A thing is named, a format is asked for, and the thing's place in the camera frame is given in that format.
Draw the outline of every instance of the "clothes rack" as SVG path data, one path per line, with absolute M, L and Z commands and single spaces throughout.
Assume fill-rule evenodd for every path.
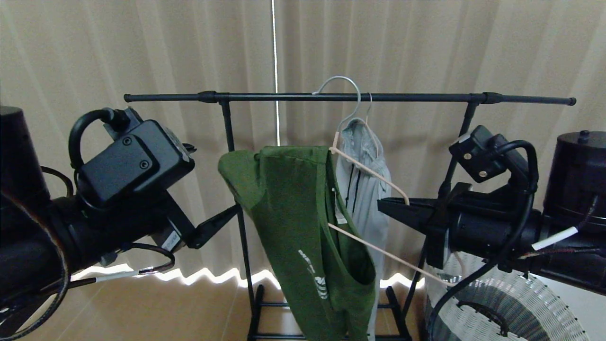
M 370 101 L 369 94 L 362 94 L 362 101 Z M 233 130 L 231 128 L 231 109 L 230 102 L 235 101 L 357 101 L 356 93 L 320 93 L 312 95 L 311 93 L 229 93 L 203 91 L 199 93 L 168 94 L 168 95 L 124 95 L 126 102 L 140 101 L 199 101 L 203 103 L 219 104 L 222 109 L 225 134 L 227 137 L 227 149 L 231 152 L 235 150 L 233 139 Z M 574 106 L 576 99 L 561 97 L 541 97 L 541 96 L 511 96 L 501 95 L 494 92 L 483 93 L 373 93 L 373 102 L 460 102 L 467 103 L 465 115 L 459 131 L 459 136 L 467 133 L 471 120 L 476 109 L 480 104 L 496 103 L 542 103 L 542 104 L 561 104 Z M 438 197 L 442 198 L 450 192 L 451 180 L 455 173 L 456 160 L 450 159 L 448 170 L 444 181 L 440 185 Z M 263 301 L 264 287 L 259 285 L 256 294 L 253 290 L 253 284 L 250 273 L 250 260 L 248 258 L 248 242 L 246 239 L 246 228 L 244 224 L 244 213 L 242 208 L 238 210 L 238 226 L 240 231 L 240 240 L 242 243 L 242 253 L 244 255 L 244 269 L 246 281 L 248 283 L 248 298 L 250 301 L 251 321 L 248 329 L 248 341 L 252 340 L 304 340 L 303 335 L 288 335 L 276 333 L 260 333 L 259 321 L 261 320 L 261 309 L 263 307 L 285 307 L 288 303 L 283 302 L 265 302 Z M 426 247 L 423 245 L 419 259 L 419 267 L 425 263 Z M 396 294 L 390 286 L 385 290 L 388 298 L 388 304 L 379 304 L 379 309 L 390 309 L 398 327 L 397 335 L 377 335 L 377 340 L 411 341 L 412 338 L 406 327 L 405 318 L 410 309 L 410 304 L 415 293 L 416 284 L 419 281 L 420 273 L 415 272 L 412 285 L 408 291 L 406 301 L 401 309 Z

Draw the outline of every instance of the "green shirt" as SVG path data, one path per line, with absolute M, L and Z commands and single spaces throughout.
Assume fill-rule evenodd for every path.
M 367 341 L 375 268 L 335 181 L 327 147 L 238 150 L 219 172 L 252 218 L 301 330 L 312 341 Z

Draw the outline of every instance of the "light under curtain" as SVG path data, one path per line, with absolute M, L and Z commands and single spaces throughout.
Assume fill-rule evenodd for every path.
M 271 1 L 3 1 L 0 2 L 0 100 L 24 109 L 40 164 L 70 174 L 67 137 L 75 119 L 123 93 L 274 92 Z M 332 75 L 353 78 L 362 92 L 494 91 L 575 96 L 574 107 L 495 104 L 478 109 L 484 124 L 509 140 L 533 143 L 545 191 L 556 137 L 606 130 L 606 2 L 603 1 L 288 1 L 275 0 L 278 91 L 312 92 Z M 331 83 L 326 92 L 353 92 Z M 232 103 L 237 149 L 276 144 L 275 103 Z M 282 145 L 330 145 L 353 103 L 280 103 Z M 464 104 L 374 103 L 369 125 L 385 148 L 393 182 L 411 197 L 434 197 L 447 147 Z M 220 107 L 201 103 L 136 103 L 194 144 L 196 169 L 170 189 L 197 224 L 233 204 L 219 176 L 227 152 Z M 109 144 L 103 128 L 84 136 L 85 160 Z M 455 181 L 470 181 L 457 171 Z M 498 178 L 476 189 L 487 191 Z M 47 179 L 51 193 L 62 184 Z M 253 273 L 268 269 L 247 220 Z M 393 221 L 387 251 L 414 260 L 422 236 Z M 132 268 L 161 257 L 129 251 Z M 235 221 L 200 250 L 183 249 L 187 276 L 202 268 L 242 270 Z M 408 269 L 386 260 L 385 278 Z

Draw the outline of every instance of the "curtain fold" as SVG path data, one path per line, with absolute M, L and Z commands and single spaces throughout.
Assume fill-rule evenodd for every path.
M 276 1 L 278 85 L 312 92 L 332 75 L 362 92 L 575 96 L 574 107 L 480 105 L 478 124 L 539 153 L 541 208 L 556 137 L 606 129 L 606 3 L 585 1 Z M 325 92 L 354 92 L 335 81 Z M 393 182 L 412 197 L 435 197 L 465 103 L 374 103 L 370 127 L 385 147 Z M 358 116 L 365 117 L 368 104 Z M 281 140 L 331 144 L 355 103 L 282 103 Z M 470 182 L 460 168 L 454 182 Z M 475 184 L 503 185 L 506 176 Z M 391 221 L 388 251 L 415 259 L 423 236 Z M 385 276 L 408 269 L 386 261 Z
M 70 175 L 67 138 L 89 110 L 123 108 L 124 93 L 272 92 L 271 2 L 3 1 L 0 17 L 1 99 L 24 109 L 40 164 Z M 132 103 L 143 119 L 171 129 L 198 148 L 195 169 L 169 192 L 197 225 L 233 205 L 217 172 L 227 152 L 218 104 Z M 237 149 L 276 144 L 273 103 L 232 103 Z M 84 134 L 85 160 L 111 142 L 101 124 Z M 62 184 L 47 178 L 53 196 Z M 248 222 L 253 272 L 268 267 Z M 117 264 L 164 262 L 129 251 Z M 177 253 L 184 275 L 204 267 L 216 275 L 243 270 L 236 219 L 202 249 Z

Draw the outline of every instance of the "brown tiled floor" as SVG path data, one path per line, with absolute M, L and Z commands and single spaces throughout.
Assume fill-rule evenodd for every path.
M 265 300 L 283 301 L 280 290 L 269 281 Z M 400 302 L 407 288 L 394 287 Z M 422 297 L 407 317 L 411 334 L 418 340 Z M 384 291 L 381 302 L 386 303 Z M 246 288 L 236 280 L 220 285 L 206 278 L 187 286 L 178 279 L 163 282 L 154 277 L 120 279 L 69 291 L 63 304 L 47 323 L 24 340 L 246 340 L 250 308 Z M 397 331 L 391 312 L 380 309 L 377 334 Z M 264 308 L 259 331 L 298 334 L 288 308 Z

